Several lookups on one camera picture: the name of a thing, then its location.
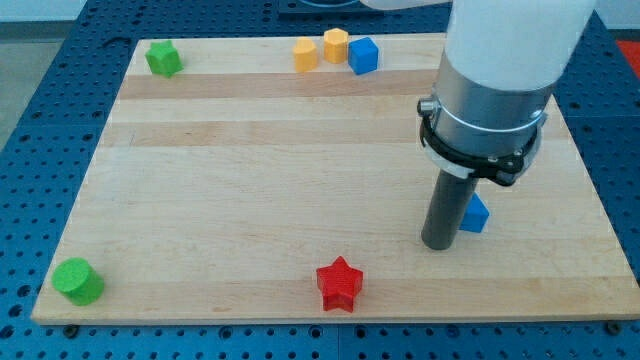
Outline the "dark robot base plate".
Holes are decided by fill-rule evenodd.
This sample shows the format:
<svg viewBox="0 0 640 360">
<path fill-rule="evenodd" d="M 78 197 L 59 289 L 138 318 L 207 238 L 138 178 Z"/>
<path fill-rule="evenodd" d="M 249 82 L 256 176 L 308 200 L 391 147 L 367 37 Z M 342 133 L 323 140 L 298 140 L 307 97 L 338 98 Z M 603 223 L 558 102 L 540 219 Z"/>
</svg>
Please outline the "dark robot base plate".
<svg viewBox="0 0 640 360">
<path fill-rule="evenodd" d="M 383 15 L 359 0 L 276 0 L 280 18 L 294 16 Z"/>
</svg>

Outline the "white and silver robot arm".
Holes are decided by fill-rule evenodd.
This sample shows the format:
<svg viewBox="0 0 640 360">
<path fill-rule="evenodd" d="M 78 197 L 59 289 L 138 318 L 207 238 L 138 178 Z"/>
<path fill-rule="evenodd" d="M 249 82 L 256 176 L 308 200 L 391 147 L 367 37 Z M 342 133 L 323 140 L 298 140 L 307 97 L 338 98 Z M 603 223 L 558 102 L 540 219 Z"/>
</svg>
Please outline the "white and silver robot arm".
<svg viewBox="0 0 640 360">
<path fill-rule="evenodd" d="M 421 231 L 449 248 L 476 185 L 509 187 L 536 157 L 545 109 L 596 0 L 454 0 L 419 140 L 440 172 Z"/>
</svg>

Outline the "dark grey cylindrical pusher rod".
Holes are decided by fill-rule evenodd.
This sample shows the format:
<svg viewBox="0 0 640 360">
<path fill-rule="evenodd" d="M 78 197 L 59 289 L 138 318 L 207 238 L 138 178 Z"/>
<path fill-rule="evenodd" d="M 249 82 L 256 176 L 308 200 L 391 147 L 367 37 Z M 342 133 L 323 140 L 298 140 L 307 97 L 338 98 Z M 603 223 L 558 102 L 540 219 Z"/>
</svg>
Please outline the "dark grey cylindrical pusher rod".
<svg viewBox="0 0 640 360">
<path fill-rule="evenodd" d="M 477 178 L 462 179 L 444 170 L 439 172 L 421 231 L 428 248 L 446 250 L 452 245 L 477 182 Z"/>
</svg>

